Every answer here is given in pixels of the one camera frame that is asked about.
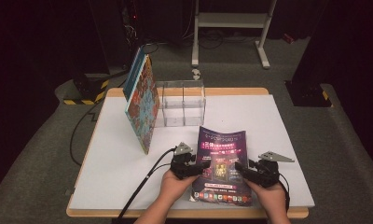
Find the white metal stand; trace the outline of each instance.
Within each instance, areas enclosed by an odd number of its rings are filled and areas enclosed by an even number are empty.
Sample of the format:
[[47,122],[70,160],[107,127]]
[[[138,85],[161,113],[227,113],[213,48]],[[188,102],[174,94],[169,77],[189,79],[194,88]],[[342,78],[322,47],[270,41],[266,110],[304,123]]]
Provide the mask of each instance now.
[[269,69],[269,61],[263,49],[266,35],[270,26],[273,11],[277,0],[270,0],[268,13],[200,13],[199,0],[195,7],[195,32],[193,36],[192,66],[199,66],[199,28],[200,27],[237,27],[237,28],[262,28],[259,41],[256,41],[256,49],[262,66]]

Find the book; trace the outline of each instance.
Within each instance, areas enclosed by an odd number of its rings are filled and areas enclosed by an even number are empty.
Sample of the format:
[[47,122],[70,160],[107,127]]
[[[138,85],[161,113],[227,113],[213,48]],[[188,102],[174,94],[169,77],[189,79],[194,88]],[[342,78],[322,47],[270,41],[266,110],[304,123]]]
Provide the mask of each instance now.
[[142,50],[142,48],[139,48],[136,51],[133,62],[131,64],[131,69],[129,71],[128,77],[126,78],[125,85],[123,88],[123,94],[125,95],[125,98],[127,101],[129,101],[136,79],[138,75],[140,74],[140,70],[142,68],[144,59],[145,59],[145,53]]
[[218,133],[200,126],[196,163],[211,160],[211,165],[193,182],[190,201],[252,205],[252,191],[234,163],[248,164],[245,136],[245,131]]
[[145,154],[149,152],[152,134],[159,110],[159,95],[155,87],[152,64],[149,55],[143,54],[125,113],[137,135]]

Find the black cable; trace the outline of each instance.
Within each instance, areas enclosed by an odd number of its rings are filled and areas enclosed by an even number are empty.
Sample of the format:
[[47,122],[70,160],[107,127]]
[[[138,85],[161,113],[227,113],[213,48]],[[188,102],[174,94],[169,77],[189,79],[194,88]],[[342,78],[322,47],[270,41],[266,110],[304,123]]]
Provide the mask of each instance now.
[[[160,45],[160,43],[154,42],[154,43],[144,44],[144,45],[142,45],[142,48],[143,48],[145,54],[151,54],[151,53],[154,53],[155,51],[157,51],[159,49],[159,45]],[[145,51],[145,47],[148,47],[148,46],[156,46],[156,48],[151,50],[151,51]]]
[[157,162],[154,164],[154,166],[151,168],[151,170],[145,176],[145,178],[143,179],[141,184],[138,186],[136,191],[129,198],[128,202],[125,204],[125,207],[123,207],[122,211],[120,212],[120,214],[117,217],[117,219],[115,220],[115,222],[113,222],[113,224],[120,224],[121,223],[120,220],[123,218],[123,215],[125,215],[126,211],[128,210],[129,206],[131,205],[131,202],[134,200],[134,198],[137,196],[137,194],[143,188],[143,186],[144,186],[145,182],[148,180],[148,178],[159,168],[159,167],[157,168],[157,165],[160,163],[160,161],[163,159],[163,157],[165,157],[170,152],[174,152],[176,148],[177,147],[171,148],[171,149],[167,150],[165,153],[163,153],[163,155],[160,156],[160,158],[157,160]]
[[251,41],[256,41],[256,37],[244,36],[240,40],[235,40],[235,39],[231,39],[231,38],[224,38],[225,43],[242,44],[242,43],[247,43],[247,42],[251,42]]
[[73,140],[74,140],[74,135],[76,134],[76,129],[78,128],[79,124],[81,123],[82,119],[85,118],[88,114],[91,114],[90,111],[92,111],[98,104],[100,104],[102,101],[100,101],[99,103],[97,103],[96,105],[94,105],[93,107],[91,107],[85,114],[84,116],[82,116],[82,118],[79,120],[79,122],[76,124],[74,130],[73,130],[73,133],[71,134],[71,139],[70,139],[70,157],[71,157],[71,160],[73,160],[73,162],[75,164],[77,164],[78,166],[81,166],[82,164],[80,162],[78,162],[75,158],[74,158],[74,155],[73,155]]
[[289,184],[288,184],[288,181],[286,180],[285,176],[283,176],[282,174],[280,174],[280,176],[283,177],[283,179],[285,180],[285,183],[287,185],[287,189],[285,188],[285,185],[283,184],[282,181],[279,181],[280,185],[282,186],[283,190],[284,190],[284,193],[285,193],[285,209],[286,211],[288,212],[288,209],[289,209],[289,201],[291,200],[290,197],[289,197]]
[[163,167],[163,166],[167,166],[167,165],[170,165],[170,164],[169,164],[169,163],[166,163],[166,164],[162,164],[162,165],[158,166],[158,167],[154,170],[154,172],[157,171],[159,168],[161,168],[161,167]]
[[[117,86],[118,88],[120,88],[124,83],[126,82],[126,79],[123,80],[122,83],[120,83],[119,86]],[[91,111],[97,106],[99,105],[103,100],[101,100],[100,102],[98,102],[97,104],[95,104],[91,109],[89,109],[85,114],[84,116],[82,116],[82,118],[78,121],[78,123],[76,124],[75,128],[73,129],[73,133],[71,134],[71,139],[70,139],[70,147],[69,147],[69,152],[70,152],[70,157],[71,157],[71,160],[78,166],[81,166],[82,164],[76,160],[76,158],[74,157],[74,154],[73,154],[73,140],[74,140],[74,135],[76,134],[76,129],[78,128],[79,124],[81,123],[82,119],[84,119],[87,115],[92,115],[91,117],[91,120],[90,121],[97,121],[96,119],[96,113],[91,113]]]
[[218,47],[220,47],[223,43],[224,43],[224,37],[221,36],[220,34],[218,35],[206,35],[205,36],[205,39],[207,41],[218,41],[219,43],[213,47],[205,47],[204,45],[202,45],[202,43],[200,42],[199,43],[199,46],[202,47],[203,49],[216,49]]
[[109,79],[114,78],[114,77],[121,77],[121,76],[126,75],[128,73],[129,73],[129,69],[126,69],[126,70],[123,70],[121,72],[118,72],[118,73],[115,73],[113,75],[109,75],[109,76],[106,76],[106,77],[92,78],[92,80],[94,80],[94,81],[106,81],[106,80],[109,80]]

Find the yellow and black tape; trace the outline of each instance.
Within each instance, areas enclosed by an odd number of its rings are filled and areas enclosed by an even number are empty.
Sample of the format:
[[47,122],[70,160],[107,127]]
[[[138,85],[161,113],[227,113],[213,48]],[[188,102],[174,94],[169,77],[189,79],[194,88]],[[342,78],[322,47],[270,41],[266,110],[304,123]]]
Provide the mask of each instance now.
[[324,100],[327,104],[329,104],[330,106],[333,106],[331,101],[329,100],[329,96],[328,94],[326,93],[326,91],[323,91],[323,97],[324,97]]
[[98,104],[104,98],[105,89],[108,85],[108,82],[109,82],[108,80],[103,82],[103,84],[100,88],[100,92],[95,97],[92,97],[91,99],[83,99],[83,97],[81,97],[80,99],[63,99],[63,102],[66,105],[95,105],[95,104]]

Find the hand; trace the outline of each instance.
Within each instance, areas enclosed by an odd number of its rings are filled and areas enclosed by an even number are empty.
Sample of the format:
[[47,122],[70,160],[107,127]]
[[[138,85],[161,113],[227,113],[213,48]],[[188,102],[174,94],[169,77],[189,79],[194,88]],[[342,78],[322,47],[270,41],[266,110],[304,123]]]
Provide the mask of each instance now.
[[195,175],[180,180],[171,170],[168,170],[163,175],[158,198],[173,204],[198,177],[198,175]]
[[271,223],[290,223],[285,209],[285,192],[279,183],[264,189],[247,179],[244,181],[256,193]]
[[171,170],[164,173],[158,198],[143,212],[134,224],[163,224],[169,209],[186,191],[187,187],[195,181],[198,176],[190,176],[178,179]]

